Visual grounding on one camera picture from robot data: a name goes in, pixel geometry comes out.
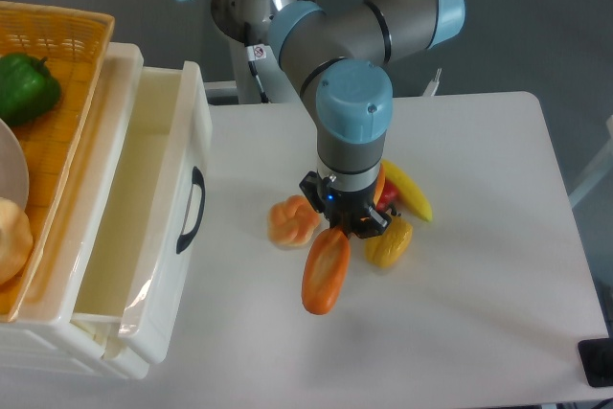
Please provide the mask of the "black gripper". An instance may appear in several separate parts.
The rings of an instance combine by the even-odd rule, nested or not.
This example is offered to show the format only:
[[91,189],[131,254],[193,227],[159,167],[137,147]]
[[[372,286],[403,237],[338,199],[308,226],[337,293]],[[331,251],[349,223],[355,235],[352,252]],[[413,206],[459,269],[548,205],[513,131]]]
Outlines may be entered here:
[[338,227],[346,236],[369,239],[385,233],[392,218],[375,208],[374,181],[357,191],[341,191],[337,179],[323,178],[310,171],[300,182],[300,189],[312,209],[322,214],[330,228]]

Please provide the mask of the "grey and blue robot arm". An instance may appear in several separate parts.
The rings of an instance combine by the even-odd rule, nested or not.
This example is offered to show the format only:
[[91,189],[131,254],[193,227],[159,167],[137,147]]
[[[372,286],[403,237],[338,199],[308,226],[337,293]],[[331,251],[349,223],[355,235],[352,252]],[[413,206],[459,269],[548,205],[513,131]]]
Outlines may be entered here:
[[465,0],[361,0],[341,15],[314,0],[212,0],[211,13],[248,61],[270,48],[314,122],[317,168],[300,184],[313,210],[346,235],[381,236],[391,219],[375,184],[393,112],[384,68],[456,36]]

